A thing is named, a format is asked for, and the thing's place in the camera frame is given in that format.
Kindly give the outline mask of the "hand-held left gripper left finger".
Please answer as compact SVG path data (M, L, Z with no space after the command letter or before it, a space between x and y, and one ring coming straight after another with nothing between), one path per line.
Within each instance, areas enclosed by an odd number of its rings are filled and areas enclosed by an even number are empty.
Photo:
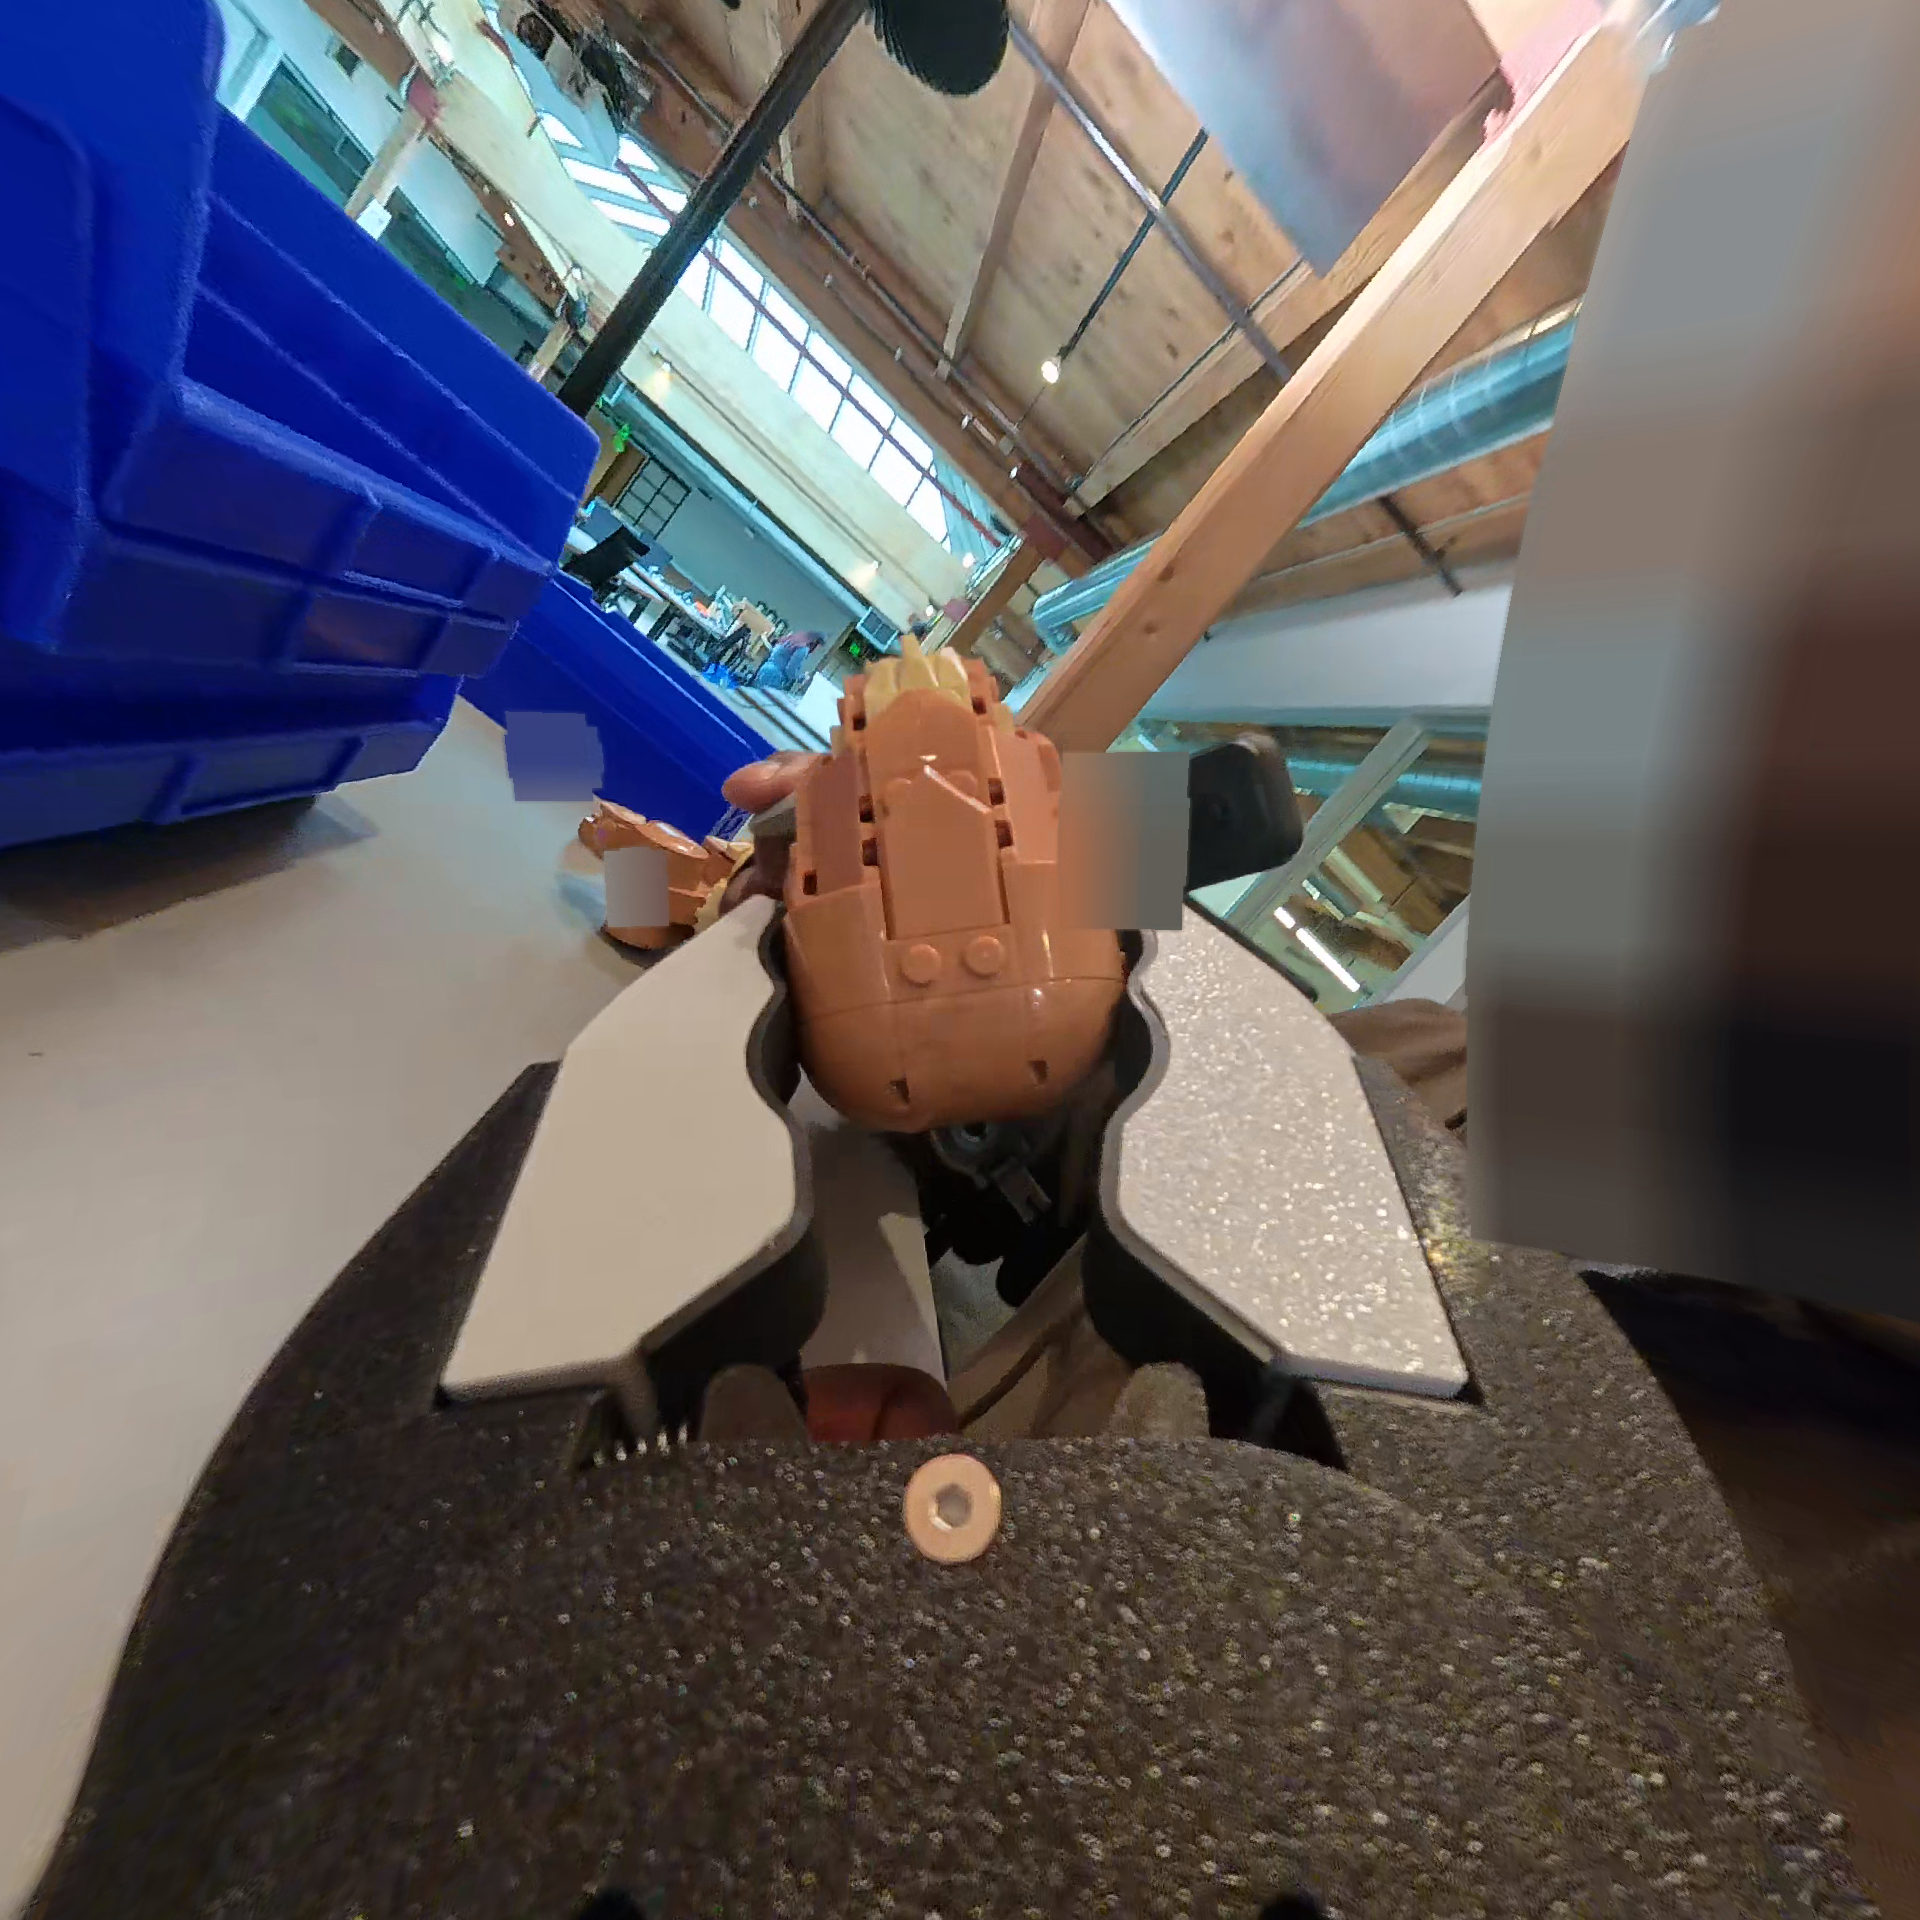
M608 1391L680 1429L723 1369L792 1369L825 1252L770 900L649 968L563 1049L445 1356L455 1405Z

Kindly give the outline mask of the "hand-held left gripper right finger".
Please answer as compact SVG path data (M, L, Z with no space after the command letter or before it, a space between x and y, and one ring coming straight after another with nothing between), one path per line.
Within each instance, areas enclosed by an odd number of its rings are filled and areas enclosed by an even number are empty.
M1353 1047L1218 928L1145 931L1083 1300L1138 1366L1457 1400L1469 1369Z

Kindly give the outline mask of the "orange rounded brick toy segment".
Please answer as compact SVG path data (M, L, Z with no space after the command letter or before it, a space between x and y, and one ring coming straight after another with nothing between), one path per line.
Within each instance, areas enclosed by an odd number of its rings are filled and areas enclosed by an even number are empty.
M600 862L600 931L635 951L664 951L714 922L715 900L748 862L745 836L693 841L673 825L596 801L577 841Z

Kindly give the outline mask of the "orange and tan toy segment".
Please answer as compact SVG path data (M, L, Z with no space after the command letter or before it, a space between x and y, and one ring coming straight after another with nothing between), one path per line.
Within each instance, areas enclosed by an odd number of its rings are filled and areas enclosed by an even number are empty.
M851 678L794 785L783 965L807 1082L875 1133L1010 1125L1105 1058L1113 928L1062 886L1062 760L950 646Z

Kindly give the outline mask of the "person's left hand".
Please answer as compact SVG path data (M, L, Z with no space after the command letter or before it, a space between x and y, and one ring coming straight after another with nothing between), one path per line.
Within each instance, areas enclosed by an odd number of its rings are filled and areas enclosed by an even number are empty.
M827 1446L962 1436L947 1386L906 1366L827 1366L803 1371L807 1438Z

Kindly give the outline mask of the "blue storage bin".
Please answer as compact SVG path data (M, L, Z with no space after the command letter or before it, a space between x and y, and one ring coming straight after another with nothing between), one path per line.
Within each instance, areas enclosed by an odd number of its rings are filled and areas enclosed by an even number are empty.
M705 679L563 575L460 695L503 726L520 803L608 801L688 841L731 816L724 780L770 755Z

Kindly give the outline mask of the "black floor lamp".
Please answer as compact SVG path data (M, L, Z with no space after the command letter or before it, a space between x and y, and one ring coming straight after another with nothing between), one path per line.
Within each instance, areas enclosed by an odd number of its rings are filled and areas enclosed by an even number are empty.
M642 258L637 276L616 303L583 360L560 382L560 405L589 417L625 354L660 318L685 270L715 236L742 189L754 183L778 131L850 43L851 24L869 17L882 48L924 86L947 100L968 100L992 82L1010 48L1010 8L1001 0L825 0L799 30L794 44L778 60L748 116L733 130L714 168L697 183L668 236Z

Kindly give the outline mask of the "blue plastic bin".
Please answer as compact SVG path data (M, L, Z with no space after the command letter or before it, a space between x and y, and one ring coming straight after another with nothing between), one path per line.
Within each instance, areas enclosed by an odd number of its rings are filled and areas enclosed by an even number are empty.
M214 3L0 53L0 846L408 774L589 425L218 104Z

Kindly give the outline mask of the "wooden post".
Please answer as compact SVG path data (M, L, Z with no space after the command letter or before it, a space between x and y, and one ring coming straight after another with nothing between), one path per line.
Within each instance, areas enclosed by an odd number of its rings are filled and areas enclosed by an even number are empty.
M1628 3L1560 35L1501 131L1432 199L1306 366L1216 466L1092 632L1023 706L1060 749L1105 749L1237 606L1437 352L1589 183L1640 116Z
M1052 531L1037 523L1035 531L1015 535L975 576L963 614L955 619L947 646L971 657L982 633L1006 614L1016 590L1046 563L1054 554Z

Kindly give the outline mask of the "silver ventilation duct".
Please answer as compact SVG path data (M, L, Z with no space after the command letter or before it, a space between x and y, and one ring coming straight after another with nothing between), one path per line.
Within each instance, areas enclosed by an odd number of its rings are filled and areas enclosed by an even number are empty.
M1341 516L1380 510L1388 523L1386 535L1303 560L1267 563L1218 614L1243 619L1252 609L1278 609L1294 599L1294 580L1309 576L1314 568L1361 563L1376 550L1415 554L1419 568L1432 576L1448 599L1464 599L1466 560L1450 560L1441 554L1441 535L1523 510L1528 495L1477 501L1432 523L1419 523L1404 510L1404 495L1548 431L1578 310L1584 303L1560 303L1404 394L1403 407L1364 440L1364 450L1300 523L1300 531L1306 531Z

